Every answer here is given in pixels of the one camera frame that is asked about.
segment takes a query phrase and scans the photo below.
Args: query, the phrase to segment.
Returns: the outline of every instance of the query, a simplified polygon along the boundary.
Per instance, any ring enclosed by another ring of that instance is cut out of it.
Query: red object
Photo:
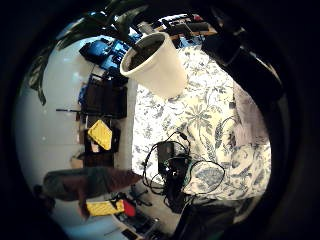
[[[127,200],[123,199],[124,213],[129,217],[134,217],[136,215],[136,208],[134,205],[129,203]]]
[[[199,15],[194,16],[194,20],[195,21],[202,21],[202,17],[200,17]]]

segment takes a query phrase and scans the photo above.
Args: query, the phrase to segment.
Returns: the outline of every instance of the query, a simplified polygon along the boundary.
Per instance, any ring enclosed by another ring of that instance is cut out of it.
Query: white flower pot
[[[136,51],[130,48],[121,61],[120,72],[159,97],[168,99],[179,95],[187,86],[187,73],[180,62],[169,34],[163,32],[152,33],[140,39],[137,44],[144,47],[159,40],[163,40],[160,48],[132,70],[129,70],[129,65]]]

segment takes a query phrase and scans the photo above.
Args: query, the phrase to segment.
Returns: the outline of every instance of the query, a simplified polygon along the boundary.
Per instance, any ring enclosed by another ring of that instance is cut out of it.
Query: floral patterned fabric
[[[188,74],[188,86],[177,97],[162,100],[139,85],[133,127],[132,168],[142,174],[153,144],[175,131],[191,142],[192,163],[183,191],[219,200],[238,200],[264,193],[271,170],[269,141],[236,146],[234,127],[240,123],[233,79],[200,46],[178,49]],[[188,146],[177,135],[172,137]],[[147,177],[158,173],[157,153],[147,165]],[[160,176],[153,181],[162,183]]]

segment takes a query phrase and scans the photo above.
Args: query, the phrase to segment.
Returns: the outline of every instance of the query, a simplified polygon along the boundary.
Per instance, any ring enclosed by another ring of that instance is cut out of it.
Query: green leaf
[[[97,37],[105,33],[105,28],[95,22],[93,19],[100,21],[101,15],[85,16],[75,26],[71,27],[67,33],[59,39],[58,50],[64,49],[69,45],[90,37]]]
[[[122,14],[115,22],[116,28],[121,34],[128,35],[130,32],[130,26],[132,25],[133,19],[141,12],[148,8],[147,5],[129,10]]]
[[[125,12],[140,7],[142,5],[145,5],[145,0],[114,0],[111,1],[110,4],[105,8],[105,13],[108,16],[106,19],[106,24],[111,25],[114,23],[115,16],[120,16],[124,14]]]
[[[38,92],[38,97],[42,105],[46,104],[46,98],[42,91],[42,81],[45,68],[48,64],[49,57],[56,45],[56,41],[52,41],[46,47],[40,50],[38,56],[33,60],[26,78],[28,78],[28,85],[31,89]]]

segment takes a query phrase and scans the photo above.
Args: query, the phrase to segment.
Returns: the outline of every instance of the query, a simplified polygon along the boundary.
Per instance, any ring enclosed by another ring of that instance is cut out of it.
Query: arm
[[[90,213],[87,209],[86,199],[88,193],[88,180],[86,176],[74,176],[62,178],[63,185],[68,192],[73,192],[78,196],[80,213],[87,219]]]

